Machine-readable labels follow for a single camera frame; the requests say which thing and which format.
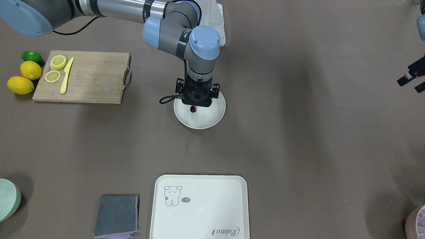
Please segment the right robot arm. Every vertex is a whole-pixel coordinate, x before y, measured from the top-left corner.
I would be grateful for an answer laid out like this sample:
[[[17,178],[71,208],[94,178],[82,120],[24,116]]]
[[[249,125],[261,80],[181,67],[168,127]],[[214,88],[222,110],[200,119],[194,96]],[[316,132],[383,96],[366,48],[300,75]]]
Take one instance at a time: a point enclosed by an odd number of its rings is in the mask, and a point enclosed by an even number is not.
[[[212,26],[202,25],[204,10],[196,0],[2,0],[1,18],[17,32],[40,37],[74,18],[116,18],[143,23],[147,45],[178,57],[185,64],[185,77],[176,83],[176,94],[161,104],[180,99],[183,104],[210,107],[219,98],[213,83],[221,36]]]

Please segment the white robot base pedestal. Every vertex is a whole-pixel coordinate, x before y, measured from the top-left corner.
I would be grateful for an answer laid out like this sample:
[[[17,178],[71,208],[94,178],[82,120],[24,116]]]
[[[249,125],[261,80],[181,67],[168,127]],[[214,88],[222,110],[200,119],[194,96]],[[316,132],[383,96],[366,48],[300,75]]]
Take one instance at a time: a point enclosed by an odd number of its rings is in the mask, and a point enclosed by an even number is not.
[[[216,0],[196,0],[201,8],[201,26],[211,26],[220,35],[220,47],[226,44],[226,36],[224,29],[223,6]]]

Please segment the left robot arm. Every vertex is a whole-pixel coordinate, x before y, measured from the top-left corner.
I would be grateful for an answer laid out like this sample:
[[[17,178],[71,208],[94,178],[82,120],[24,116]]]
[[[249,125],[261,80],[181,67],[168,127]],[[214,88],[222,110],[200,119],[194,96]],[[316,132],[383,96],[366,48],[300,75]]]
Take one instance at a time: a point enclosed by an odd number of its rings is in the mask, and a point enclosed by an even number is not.
[[[421,16],[416,20],[416,26],[419,33],[419,37],[422,41],[425,41],[425,1],[424,0],[413,0],[414,3],[419,4],[419,11]]]

